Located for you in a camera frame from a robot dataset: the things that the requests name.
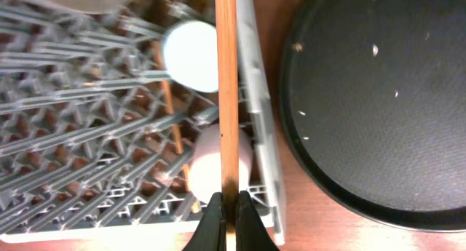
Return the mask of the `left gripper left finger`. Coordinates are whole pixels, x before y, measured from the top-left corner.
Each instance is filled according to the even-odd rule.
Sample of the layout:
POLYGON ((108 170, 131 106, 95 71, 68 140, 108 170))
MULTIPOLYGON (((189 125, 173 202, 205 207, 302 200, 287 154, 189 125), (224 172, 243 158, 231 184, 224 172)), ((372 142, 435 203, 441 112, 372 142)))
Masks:
POLYGON ((221 192, 212 195, 207 209, 183 251, 225 251, 226 215, 221 192))

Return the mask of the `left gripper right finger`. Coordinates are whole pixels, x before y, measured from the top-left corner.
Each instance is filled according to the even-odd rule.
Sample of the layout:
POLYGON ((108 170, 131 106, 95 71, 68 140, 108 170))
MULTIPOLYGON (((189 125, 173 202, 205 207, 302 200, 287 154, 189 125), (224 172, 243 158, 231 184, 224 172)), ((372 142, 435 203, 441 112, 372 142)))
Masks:
POLYGON ((236 251, 279 251, 247 191, 241 191, 238 196, 235 229, 236 251))

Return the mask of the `pink cup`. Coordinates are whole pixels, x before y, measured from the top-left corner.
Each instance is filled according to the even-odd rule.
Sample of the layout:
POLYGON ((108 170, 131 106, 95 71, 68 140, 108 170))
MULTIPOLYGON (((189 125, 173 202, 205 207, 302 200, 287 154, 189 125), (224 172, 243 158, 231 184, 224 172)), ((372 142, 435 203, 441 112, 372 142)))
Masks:
MULTIPOLYGON (((253 151, 249 136, 239 131, 239 190, 249 186, 253 151)), ((197 138, 189 168, 189 188, 194 196, 208 203, 221 191, 221 133, 218 124, 204 129, 197 138)))

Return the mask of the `wooden chopstick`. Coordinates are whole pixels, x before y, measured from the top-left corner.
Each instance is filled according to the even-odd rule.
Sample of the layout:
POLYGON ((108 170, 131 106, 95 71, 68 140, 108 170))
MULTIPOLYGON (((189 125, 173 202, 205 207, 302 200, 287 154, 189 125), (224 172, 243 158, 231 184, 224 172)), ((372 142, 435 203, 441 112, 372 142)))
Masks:
MULTIPOLYGON (((151 48, 152 51, 154 52, 154 62, 157 64, 157 70, 163 71, 165 69, 165 64, 163 60, 163 54, 162 54, 162 48, 161 44, 159 41, 152 41, 151 42, 151 48)), ((174 114, 175 110, 173 107, 173 96, 170 88, 170 82, 168 80, 162 80, 161 82, 161 88, 164 92, 164 98, 165 98, 165 104, 166 104, 166 112, 168 114, 174 114)), ((173 137, 175 141, 175 149, 178 154, 183 153, 183 143, 182 143, 182 135, 181 135, 181 130, 178 124, 173 124, 172 125, 172 131, 173 131, 173 137)), ((189 187, 189 174, 190 174, 190 169, 188 164, 185 164, 182 167, 183 174, 185 177, 185 184, 186 184, 186 190, 188 192, 191 191, 189 187)), ((200 212, 200 203, 195 200, 193 205, 191 206, 191 211, 193 213, 198 213, 200 212)))
POLYGON ((226 250, 235 251, 239 193, 239 127, 236 0, 216 0, 221 190, 226 208, 226 250))

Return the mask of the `light blue cup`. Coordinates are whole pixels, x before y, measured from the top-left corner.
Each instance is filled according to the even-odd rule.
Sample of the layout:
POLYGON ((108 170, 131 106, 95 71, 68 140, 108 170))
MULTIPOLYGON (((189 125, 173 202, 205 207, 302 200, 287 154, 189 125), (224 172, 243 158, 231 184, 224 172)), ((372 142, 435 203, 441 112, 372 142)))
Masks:
POLYGON ((218 91, 216 27, 188 20, 175 24, 162 45, 165 68, 171 79, 199 92, 218 91))

